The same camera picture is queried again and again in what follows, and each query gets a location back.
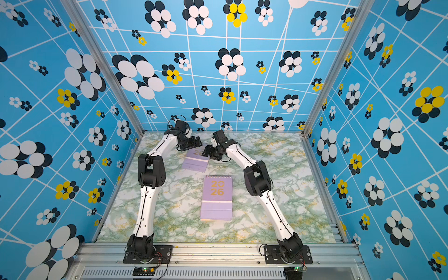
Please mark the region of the purple calendar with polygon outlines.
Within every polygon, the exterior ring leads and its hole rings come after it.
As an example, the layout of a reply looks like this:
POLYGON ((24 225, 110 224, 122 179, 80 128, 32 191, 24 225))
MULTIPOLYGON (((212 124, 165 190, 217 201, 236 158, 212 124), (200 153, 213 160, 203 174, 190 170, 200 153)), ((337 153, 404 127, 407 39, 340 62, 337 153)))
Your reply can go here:
POLYGON ((210 160, 209 156, 203 156, 204 147, 190 149, 182 164, 182 168, 205 173, 210 160))
POLYGON ((206 176, 203 184, 200 219, 231 221, 233 216, 233 179, 231 176, 206 176))

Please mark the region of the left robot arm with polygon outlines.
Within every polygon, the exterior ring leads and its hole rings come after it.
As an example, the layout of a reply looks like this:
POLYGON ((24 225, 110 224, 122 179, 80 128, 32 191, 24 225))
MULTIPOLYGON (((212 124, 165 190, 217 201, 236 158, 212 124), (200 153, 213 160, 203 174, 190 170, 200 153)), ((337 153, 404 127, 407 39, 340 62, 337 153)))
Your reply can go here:
POLYGON ((141 200, 134 230, 126 247, 126 256, 131 261, 149 263, 156 256, 154 216, 159 192, 167 179, 164 158, 174 149, 183 152, 201 146, 200 138, 191 135, 188 123, 176 120, 175 126, 164 132, 151 151, 139 155, 137 179, 141 200))

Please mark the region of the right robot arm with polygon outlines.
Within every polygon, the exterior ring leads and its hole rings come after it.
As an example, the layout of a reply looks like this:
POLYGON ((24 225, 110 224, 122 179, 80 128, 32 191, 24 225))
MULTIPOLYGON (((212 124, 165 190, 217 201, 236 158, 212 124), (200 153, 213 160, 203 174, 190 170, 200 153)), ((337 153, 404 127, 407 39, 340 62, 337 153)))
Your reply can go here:
POLYGON ((282 213, 273 193, 273 180, 266 164, 257 161, 243 151, 240 144, 228 138, 223 130, 212 134, 211 144, 205 147, 204 153, 211 159, 219 161, 225 155, 238 164, 243 170, 243 177, 248 193, 257 198, 269 218, 280 246, 282 258, 292 263, 304 257, 303 242, 282 213))

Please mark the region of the left circuit board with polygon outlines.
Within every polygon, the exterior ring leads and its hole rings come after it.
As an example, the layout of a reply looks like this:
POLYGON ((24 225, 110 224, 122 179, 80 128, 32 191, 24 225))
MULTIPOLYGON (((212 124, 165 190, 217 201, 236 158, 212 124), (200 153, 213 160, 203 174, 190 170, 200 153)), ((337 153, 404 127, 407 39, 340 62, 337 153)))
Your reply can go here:
POLYGON ((133 277, 153 277, 155 275, 156 268, 154 267, 135 267, 133 270, 133 277))

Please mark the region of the circuit board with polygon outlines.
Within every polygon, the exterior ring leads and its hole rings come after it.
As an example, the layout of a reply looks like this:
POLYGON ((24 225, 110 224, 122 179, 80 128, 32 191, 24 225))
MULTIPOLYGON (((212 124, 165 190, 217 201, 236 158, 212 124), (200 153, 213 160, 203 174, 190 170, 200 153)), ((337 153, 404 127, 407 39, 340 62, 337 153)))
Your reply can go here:
POLYGON ((156 268, 154 267, 135 267, 133 270, 133 277, 153 277, 155 275, 156 268))
POLYGON ((284 267, 283 270, 286 280, 303 280, 306 272, 304 267, 284 267))

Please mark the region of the right circuit board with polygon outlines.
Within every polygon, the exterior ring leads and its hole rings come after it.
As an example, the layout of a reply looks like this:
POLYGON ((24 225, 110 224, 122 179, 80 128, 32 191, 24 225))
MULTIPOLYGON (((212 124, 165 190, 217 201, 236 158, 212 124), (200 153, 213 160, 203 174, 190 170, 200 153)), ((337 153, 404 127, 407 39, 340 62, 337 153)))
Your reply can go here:
POLYGON ((284 267, 283 270, 286 280, 303 280, 306 272, 304 267, 284 267))

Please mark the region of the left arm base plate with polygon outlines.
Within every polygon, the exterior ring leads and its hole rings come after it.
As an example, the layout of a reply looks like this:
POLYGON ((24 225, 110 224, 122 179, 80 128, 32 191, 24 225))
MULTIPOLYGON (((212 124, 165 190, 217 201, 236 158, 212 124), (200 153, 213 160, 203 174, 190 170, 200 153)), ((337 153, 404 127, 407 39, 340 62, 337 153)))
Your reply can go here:
POLYGON ((123 263, 125 264, 169 264, 174 246, 150 245, 148 251, 126 247, 123 263))

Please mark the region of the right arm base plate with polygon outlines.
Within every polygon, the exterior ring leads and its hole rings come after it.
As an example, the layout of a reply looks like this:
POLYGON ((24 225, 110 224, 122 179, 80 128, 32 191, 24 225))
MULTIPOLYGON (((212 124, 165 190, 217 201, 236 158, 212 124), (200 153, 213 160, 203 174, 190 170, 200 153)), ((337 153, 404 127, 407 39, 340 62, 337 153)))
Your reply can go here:
POLYGON ((312 254, 309 246, 302 246, 300 251, 287 253, 280 245, 262 245, 261 255, 264 256, 266 264, 277 265, 309 265, 313 264, 312 254))

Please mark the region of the aluminium front rail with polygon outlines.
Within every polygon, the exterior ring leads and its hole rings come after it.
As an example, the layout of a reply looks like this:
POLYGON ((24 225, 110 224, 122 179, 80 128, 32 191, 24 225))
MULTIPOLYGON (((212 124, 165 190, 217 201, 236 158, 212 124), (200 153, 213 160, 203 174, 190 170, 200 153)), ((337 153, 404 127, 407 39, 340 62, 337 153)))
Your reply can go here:
POLYGON ((304 280, 368 280, 357 246, 310 245, 313 264, 266 264, 256 243, 173 243, 169 264, 125 264, 124 244, 84 245, 69 280, 285 280, 284 267, 304 267, 304 280), (133 277, 135 267, 156 268, 153 277, 133 277))

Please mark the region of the left aluminium corner post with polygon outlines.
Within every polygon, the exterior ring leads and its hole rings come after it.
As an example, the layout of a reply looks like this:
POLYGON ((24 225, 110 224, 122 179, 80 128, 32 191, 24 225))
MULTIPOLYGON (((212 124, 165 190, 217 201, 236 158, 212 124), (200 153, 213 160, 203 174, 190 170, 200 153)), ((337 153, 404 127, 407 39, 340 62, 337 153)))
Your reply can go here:
POLYGON ((79 29, 81 33, 81 38, 93 56, 94 60, 97 62, 101 72, 104 74, 105 80, 110 86, 111 91, 114 93, 115 98, 121 105, 123 111, 129 118, 130 123, 134 126, 136 133, 142 137, 144 135, 144 129, 138 120, 133 109, 131 109, 129 100, 126 94, 122 90, 113 70, 108 64, 108 61, 100 48, 98 39, 94 36, 91 29, 88 27, 86 18, 82 15, 82 11, 76 1, 61 1, 64 9, 66 10, 68 16, 72 19, 76 28, 79 29))

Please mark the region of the aluminium corner post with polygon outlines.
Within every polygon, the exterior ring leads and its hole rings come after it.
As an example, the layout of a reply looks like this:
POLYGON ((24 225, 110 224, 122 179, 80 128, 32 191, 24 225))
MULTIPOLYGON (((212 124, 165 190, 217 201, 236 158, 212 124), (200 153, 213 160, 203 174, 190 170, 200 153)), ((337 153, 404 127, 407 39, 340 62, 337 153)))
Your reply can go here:
POLYGON ((130 123, 134 126, 136 133, 142 137, 144 135, 144 129, 138 120, 133 109, 131 109, 129 100, 126 94, 122 90, 113 70, 108 64, 108 61, 100 48, 98 39, 94 36, 91 29, 88 27, 86 18, 82 15, 82 11, 76 1, 61 1, 64 9, 66 10, 68 16, 72 19, 76 28, 79 29, 81 33, 81 38, 93 56, 94 60, 97 62, 101 72, 104 74, 105 80, 110 86, 111 91, 114 93, 115 98, 121 105, 123 111, 129 118, 130 123))
POLYGON ((310 133, 310 131, 312 130, 313 124, 315 123, 319 112, 321 111, 321 106, 325 99, 328 97, 328 94, 331 91, 331 87, 334 85, 336 78, 338 77, 342 69, 343 61, 351 51, 351 48, 355 40, 357 39, 359 32, 361 31, 369 14, 369 11, 371 10, 374 3, 375 0, 364 0, 360 2, 359 7, 357 8, 357 14, 355 16, 354 23, 350 27, 349 31, 347 31, 341 47, 339 48, 337 55, 331 65, 329 73, 324 80, 323 89, 318 94, 317 99, 310 111, 305 128, 303 130, 304 138, 307 138, 308 133, 310 133))

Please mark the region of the right aluminium corner post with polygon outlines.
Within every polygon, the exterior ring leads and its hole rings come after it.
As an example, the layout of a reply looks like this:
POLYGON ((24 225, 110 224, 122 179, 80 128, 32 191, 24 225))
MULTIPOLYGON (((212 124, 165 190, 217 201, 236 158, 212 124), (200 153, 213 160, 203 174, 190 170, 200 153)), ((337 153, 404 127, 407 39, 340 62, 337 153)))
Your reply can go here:
POLYGON ((315 123, 319 112, 321 111, 321 106, 325 99, 328 97, 328 94, 331 91, 331 87, 334 85, 336 78, 338 77, 342 69, 343 61, 351 51, 351 48, 355 40, 357 39, 359 32, 361 31, 369 14, 369 11, 371 10, 374 3, 375 0, 364 0, 360 2, 359 7, 357 8, 357 14, 355 16, 354 23, 350 27, 349 31, 347 31, 341 47, 339 48, 337 55, 331 65, 329 73, 324 80, 323 89, 318 94, 317 99, 310 111, 305 128, 303 130, 304 138, 307 138, 308 133, 310 133, 310 131, 312 130, 313 124, 315 123))

